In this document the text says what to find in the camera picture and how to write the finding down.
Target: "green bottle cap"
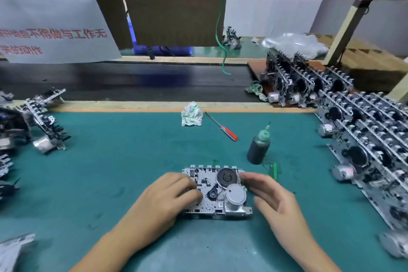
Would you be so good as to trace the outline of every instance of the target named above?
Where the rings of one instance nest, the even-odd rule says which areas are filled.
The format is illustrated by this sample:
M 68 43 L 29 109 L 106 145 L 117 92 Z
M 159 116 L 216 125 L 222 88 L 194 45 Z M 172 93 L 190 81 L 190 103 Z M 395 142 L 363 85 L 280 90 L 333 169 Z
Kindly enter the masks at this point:
M 258 139 L 262 142 L 268 142 L 269 141 L 269 124 L 268 126 L 264 129 L 261 130 L 258 134 Z

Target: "clear plastic bag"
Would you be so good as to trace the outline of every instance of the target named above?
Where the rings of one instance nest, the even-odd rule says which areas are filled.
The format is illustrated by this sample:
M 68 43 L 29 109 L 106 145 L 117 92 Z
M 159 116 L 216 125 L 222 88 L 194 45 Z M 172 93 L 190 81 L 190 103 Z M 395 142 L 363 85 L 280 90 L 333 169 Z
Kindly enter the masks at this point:
M 286 56 L 292 57 L 299 52 L 307 59 L 314 59 L 316 56 L 323 55 L 329 50 L 324 44 L 317 41 L 315 35 L 284 33 L 277 38 L 265 38 L 262 41 L 265 48 L 275 48 L 282 51 Z

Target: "paper sign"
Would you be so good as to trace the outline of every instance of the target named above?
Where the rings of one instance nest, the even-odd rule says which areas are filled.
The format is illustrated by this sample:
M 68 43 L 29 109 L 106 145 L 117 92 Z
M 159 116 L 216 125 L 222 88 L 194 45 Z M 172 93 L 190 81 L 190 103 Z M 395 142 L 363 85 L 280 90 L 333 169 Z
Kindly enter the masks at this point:
M 0 9 L 0 53 L 12 63 L 121 57 L 96 0 L 0 0 Z

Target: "person's left hand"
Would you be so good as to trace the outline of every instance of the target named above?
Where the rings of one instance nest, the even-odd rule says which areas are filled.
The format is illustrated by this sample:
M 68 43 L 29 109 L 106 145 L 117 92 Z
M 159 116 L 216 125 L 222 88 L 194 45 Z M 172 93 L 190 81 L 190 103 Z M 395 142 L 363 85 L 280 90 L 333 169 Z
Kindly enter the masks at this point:
M 188 175 L 166 173 L 142 192 L 110 234 L 133 254 L 165 233 L 184 208 L 202 197 Z

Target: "bottle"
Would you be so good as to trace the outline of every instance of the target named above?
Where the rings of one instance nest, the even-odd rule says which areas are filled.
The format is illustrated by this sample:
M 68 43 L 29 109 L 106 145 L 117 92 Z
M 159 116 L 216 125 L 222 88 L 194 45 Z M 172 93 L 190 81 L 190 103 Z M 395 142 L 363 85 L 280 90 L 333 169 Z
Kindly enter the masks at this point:
M 246 155 L 248 161 L 254 165 L 259 165 L 262 162 L 271 145 L 271 140 L 269 139 L 269 124 L 265 130 L 261 130 L 257 136 L 254 136 L 248 154 Z

